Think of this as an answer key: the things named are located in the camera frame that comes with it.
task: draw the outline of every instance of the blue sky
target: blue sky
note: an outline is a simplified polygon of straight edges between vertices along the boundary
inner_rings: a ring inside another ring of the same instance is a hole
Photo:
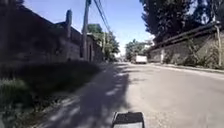
[[[121,53],[124,54],[125,44],[134,38],[145,41],[152,35],[145,32],[144,21],[141,18],[143,8],[139,0],[101,0],[107,20],[120,42]],[[65,20],[68,9],[72,10],[72,26],[78,31],[83,24],[85,0],[25,0],[25,6],[40,16],[56,23]],[[100,23],[104,31],[106,28],[92,1],[89,12],[89,23]]]

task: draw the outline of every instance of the sidewalk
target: sidewalk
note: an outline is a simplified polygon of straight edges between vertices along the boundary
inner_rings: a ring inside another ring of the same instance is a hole
[[[178,68],[178,69],[187,69],[187,70],[194,70],[194,71],[202,71],[208,73],[219,73],[224,75],[224,70],[216,70],[216,69],[208,69],[208,68],[197,68],[197,67],[189,67],[189,66],[177,66],[173,64],[161,64],[161,63],[150,63],[155,66],[163,66],[163,67],[170,67],[170,68]]]

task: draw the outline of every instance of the truck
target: truck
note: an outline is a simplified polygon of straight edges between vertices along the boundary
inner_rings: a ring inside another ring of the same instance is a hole
[[[135,64],[146,64],[147,63],[147,56],[143,55],[136,55],[134,59]]]

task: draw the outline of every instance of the road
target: road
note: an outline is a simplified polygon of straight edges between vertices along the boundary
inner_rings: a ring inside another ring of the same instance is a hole
[[[223,128],[224,75],[111,64],[43,118],[39,128],[106,128],[141,111],[146,128]]]

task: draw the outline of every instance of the bush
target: bush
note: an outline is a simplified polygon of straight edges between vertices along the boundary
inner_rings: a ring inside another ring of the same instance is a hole
[[[74,91],[98,71],[96,65],[80,61],[4,68],[1,77],[7,79],[0,80],[0,114],[5,125],[19,127],[20,114],[43,110],[54,102],[52,94]]]
[[[0,115],[7,128],[19,127],[16,120],[24,108],[31,107],[33,99],[26,84],[19,79],[0,81]]]
[[[24,81],[2,79],[0,81],[0,107],[11,104],[22,104],[23,107],[30,106],[32,95]]]

